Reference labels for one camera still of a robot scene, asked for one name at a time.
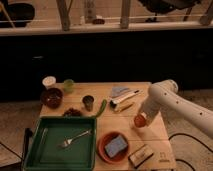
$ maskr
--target green tray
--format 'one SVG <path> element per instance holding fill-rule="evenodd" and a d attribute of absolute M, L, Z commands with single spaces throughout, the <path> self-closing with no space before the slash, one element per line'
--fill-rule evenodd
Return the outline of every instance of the green tray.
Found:
<path fill-rule="evenodd" d="M 89 117 L 42 117 L 27 154 L 26 171 L 91 171 L 95 163 L 96 119 Z M 85 135 L 65 148 L 57 145 L 88 129 Z"/>

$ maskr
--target red bowl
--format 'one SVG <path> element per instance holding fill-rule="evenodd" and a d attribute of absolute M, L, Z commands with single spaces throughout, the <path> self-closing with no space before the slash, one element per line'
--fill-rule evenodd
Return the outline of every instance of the red bowl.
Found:
<path fill-rule="evenodd" d="M 110 158 L 106 151 L 105 151 L 105 146 L 114 138 L 116 138 L 118 135 L 121 135 L 124 140 L 127 143 L 127 148 L 123 149 L 122 151 L 118 152 L 114 157 Z M 107 134 L 105 134 L 104 136 L 102 136 L 99 140 L 98 140 L 98 154 L 99 156 L 106 161 L 107 163 L 110 164 L 117 164 L 120 163 L 121 161 L 123 161 L 123 159 L 126 158 L 126 156 L 129 153 L 129 142 L 127 140 L 127 138 L 125 137 L 124 134 L 120 133 L 120 132 L 109 132 Z"/>

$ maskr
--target green cup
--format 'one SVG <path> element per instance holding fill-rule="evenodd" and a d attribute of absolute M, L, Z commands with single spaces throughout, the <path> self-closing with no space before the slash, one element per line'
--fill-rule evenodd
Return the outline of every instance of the green cup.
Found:
<path fill-rule="evenodd" d="M 63 90 L 65 93 L 72 93 L 73 92 L 73 85 L 74 81 L 72 79 L 66 79 L 63 82 Z"/>

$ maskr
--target green cucumber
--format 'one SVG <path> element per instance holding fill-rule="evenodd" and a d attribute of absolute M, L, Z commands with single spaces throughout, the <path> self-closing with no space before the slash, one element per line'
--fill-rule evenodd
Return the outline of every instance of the green cucumber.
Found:
<path fill-rule="evenodd" d="M 96 117 L 96 118 L 99 117 L 103 113 L 104 109 L 106 108 L 106 105 L 107 105 L 107 100 L 104 99 L 101 103 L 101 107 L 99 111 L 93 117 Z"/>

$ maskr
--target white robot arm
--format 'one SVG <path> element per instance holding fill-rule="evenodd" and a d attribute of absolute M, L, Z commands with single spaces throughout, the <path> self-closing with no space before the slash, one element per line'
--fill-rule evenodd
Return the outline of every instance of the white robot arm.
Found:
<path fill-rule="evenodd" d="M 149 96 L 142 103 L 140 113 L 146 114 L 146 124 L 152 123 L 161 106 L 167 106 L 213 138 L 213 111 L 178 96 L 178 86 L 173 80 L 154 83 L 149 87 Z"/>

